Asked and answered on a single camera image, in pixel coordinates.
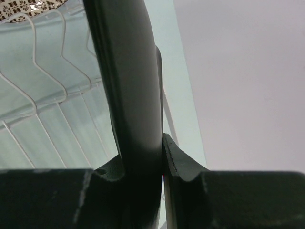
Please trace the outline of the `brown patterned bowl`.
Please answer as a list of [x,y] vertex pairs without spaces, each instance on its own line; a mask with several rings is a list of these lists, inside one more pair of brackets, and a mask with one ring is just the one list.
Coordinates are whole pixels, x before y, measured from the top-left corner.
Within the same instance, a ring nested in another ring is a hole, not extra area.
[[38,16],[48,10],[57,9],[67,0],[0,0],[0,21],[25,13],[30,17]]

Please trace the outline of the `square black floral plate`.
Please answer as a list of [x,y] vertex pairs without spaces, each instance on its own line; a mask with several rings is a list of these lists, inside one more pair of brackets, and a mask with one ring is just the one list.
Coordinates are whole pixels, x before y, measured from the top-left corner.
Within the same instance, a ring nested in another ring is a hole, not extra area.
[[142,0],[86,0],[85,12],[124,170],[122,225],[155,229],[162,189],[162,84]]

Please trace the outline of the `white wire dish rack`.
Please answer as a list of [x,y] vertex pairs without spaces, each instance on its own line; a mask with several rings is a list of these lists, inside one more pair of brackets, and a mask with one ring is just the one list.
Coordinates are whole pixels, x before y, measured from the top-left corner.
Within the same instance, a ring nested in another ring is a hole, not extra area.
[[1,168],[98,168],[117,155],[80,0],[0,21]]

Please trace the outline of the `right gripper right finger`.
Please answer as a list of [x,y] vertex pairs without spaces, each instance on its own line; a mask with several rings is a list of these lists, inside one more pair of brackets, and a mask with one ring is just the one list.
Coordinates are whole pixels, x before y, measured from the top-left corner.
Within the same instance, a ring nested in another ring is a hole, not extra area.
[[163,136],[169,229],[302,229],[305,176],[291,171],[211,171]]

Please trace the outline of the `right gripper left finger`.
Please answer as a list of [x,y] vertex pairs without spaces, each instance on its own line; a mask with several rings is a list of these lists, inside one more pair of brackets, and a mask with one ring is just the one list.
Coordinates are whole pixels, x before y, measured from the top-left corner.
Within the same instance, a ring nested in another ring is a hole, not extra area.
[[3,229],[120,229],[124,172],[119,156],[92,169],[0,172]]

